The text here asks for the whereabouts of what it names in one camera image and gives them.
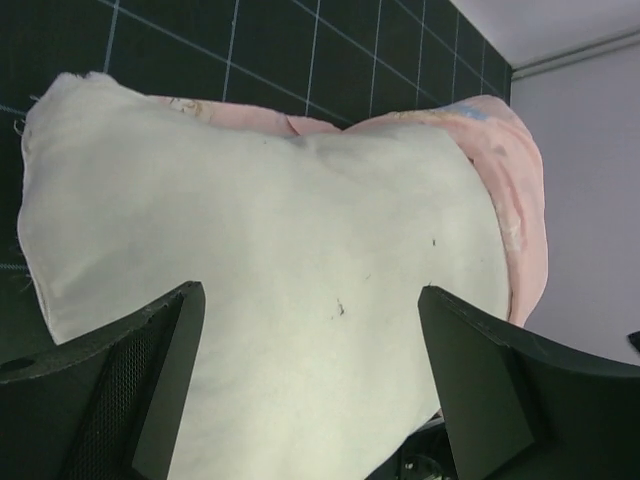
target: white pillow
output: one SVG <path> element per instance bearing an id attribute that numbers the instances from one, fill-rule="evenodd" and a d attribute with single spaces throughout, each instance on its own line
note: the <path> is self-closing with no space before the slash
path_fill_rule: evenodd
<path id="1" fill-rule="evenodd" d="M 56 342 L 204 284 L 171 479 L 361 480 L 439 408 L 422 287 L 507 315 L 491 200 L 438 129 L 284 139 L 65 74 L 23 155 L 19 238 Z"/>

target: pillowcase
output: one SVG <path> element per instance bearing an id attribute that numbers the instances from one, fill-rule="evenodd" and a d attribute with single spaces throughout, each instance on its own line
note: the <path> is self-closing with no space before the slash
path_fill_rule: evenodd
<path id="1" fill-rule="evenodd" d="M 18 234 L 57 343 L 203 282 L 171 479 L 365 478 L 439 407 L 422 288 L 506 318 L 496 213 L 443 130 L 282 138 L 64 74 L 22 147 Z"/>

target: black mesh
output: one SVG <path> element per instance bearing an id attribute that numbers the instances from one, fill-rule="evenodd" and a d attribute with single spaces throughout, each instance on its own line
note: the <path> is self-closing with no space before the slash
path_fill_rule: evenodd
<path id="1" fill-rule="evenodd" d="M 64 480 L 120 480 L 127 440 L 140 408 L 140 388 L 154 375 L 154 358 L 165 331 L 165 318 L 156 317 L 143 329 L 113 347 L 68 459 Z"/>

